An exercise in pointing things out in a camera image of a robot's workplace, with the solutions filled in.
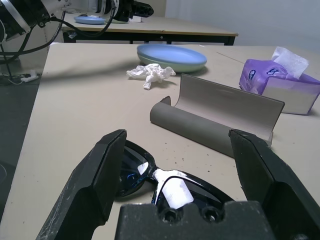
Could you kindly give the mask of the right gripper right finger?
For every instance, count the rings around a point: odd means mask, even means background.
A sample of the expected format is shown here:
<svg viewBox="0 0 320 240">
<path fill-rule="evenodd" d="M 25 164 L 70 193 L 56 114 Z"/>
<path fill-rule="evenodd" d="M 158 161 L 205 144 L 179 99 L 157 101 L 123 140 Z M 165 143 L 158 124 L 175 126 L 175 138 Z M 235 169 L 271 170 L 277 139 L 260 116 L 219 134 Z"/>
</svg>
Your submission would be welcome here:
<svg viewBox="0 0 320 240">
<path fill-rule="evenodd" d="M 228 135 L 246 199 L 260 203 L 276 239 L 318 240 L 320 207 L 291 167 L 256 135 Z"/>
</svg>

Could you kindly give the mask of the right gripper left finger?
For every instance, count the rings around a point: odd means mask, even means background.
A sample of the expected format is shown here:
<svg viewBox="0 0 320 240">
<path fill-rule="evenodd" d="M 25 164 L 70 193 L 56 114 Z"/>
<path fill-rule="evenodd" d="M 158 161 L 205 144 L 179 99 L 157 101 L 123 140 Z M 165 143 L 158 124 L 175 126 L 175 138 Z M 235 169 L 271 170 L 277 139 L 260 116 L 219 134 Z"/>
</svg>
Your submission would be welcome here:
<svg viewBox="0 0 320 240">
<path fill-rule="evenodd" d="M 39 240 L 90 240 L 109 219 L 127 132 L 103 136 L 72 171 L 37 235 Z"/>
</svg>

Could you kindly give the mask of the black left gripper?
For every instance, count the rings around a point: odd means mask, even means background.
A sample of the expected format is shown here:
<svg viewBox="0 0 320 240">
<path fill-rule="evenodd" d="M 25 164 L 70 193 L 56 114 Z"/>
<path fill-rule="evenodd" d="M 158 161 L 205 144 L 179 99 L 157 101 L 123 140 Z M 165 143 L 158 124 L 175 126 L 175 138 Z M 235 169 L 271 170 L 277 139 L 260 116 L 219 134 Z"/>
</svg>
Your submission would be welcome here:
<svg viewBox="0 0 320 240">
<path fill-rule="evenodd" d="M 128 22 L 131 13 L 138 17 L 150 17 L 153 15 L 153 8 L 143 2 L 134 0 L 115 0 L 115 14 L 113 19 L 120 22 Z"/>
</svg>

